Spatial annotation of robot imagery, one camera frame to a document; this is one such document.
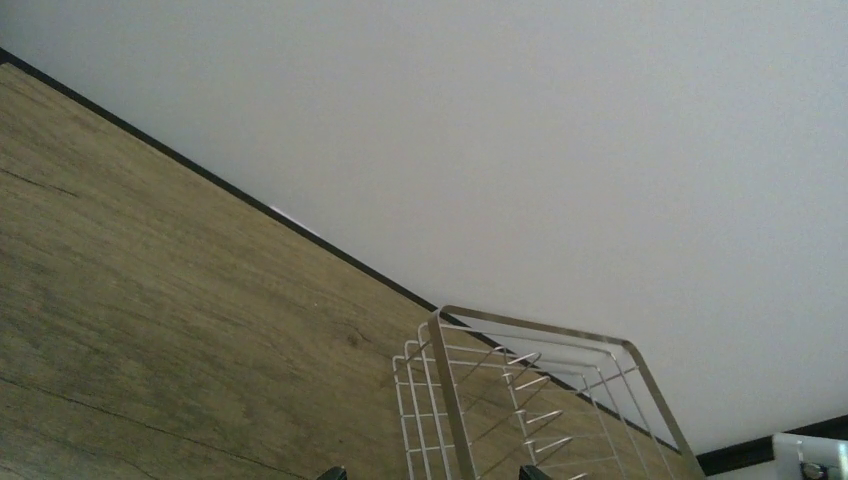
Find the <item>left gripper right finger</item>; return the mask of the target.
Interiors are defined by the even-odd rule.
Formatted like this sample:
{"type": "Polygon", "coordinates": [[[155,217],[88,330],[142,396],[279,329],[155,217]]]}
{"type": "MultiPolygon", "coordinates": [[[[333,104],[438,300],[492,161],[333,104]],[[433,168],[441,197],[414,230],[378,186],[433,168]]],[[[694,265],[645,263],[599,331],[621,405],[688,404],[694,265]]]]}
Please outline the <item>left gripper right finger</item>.
{"type": "Polygon", "coordinates": [[[519,480],[552,480],[552,477],[534,465],[523,465],[519,468],[519,480]]]}

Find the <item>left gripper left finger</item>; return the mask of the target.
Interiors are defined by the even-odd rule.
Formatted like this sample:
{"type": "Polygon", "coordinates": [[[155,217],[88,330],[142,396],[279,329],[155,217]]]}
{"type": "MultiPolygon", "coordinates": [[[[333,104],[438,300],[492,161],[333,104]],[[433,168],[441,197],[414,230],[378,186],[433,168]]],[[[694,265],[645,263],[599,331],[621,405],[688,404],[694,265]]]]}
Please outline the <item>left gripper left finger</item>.
{"type": "Polygon", "coordinates": [[[316,480],[347,480],[347,470],[343,466],[333,466],[321,473],[316,480]]]}

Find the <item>metal wire dish rack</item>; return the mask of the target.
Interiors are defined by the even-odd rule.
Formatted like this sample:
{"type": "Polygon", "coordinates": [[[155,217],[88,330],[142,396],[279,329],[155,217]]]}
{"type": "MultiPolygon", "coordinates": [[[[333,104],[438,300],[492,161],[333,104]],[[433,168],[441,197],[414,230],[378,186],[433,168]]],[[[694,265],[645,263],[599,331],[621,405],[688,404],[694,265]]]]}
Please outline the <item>metal wire dish rack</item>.
{"type": "Polygon", "coordinates": [[[630,341],[459,306],[392,360],[409,479],[700,479],[630,341]]]}

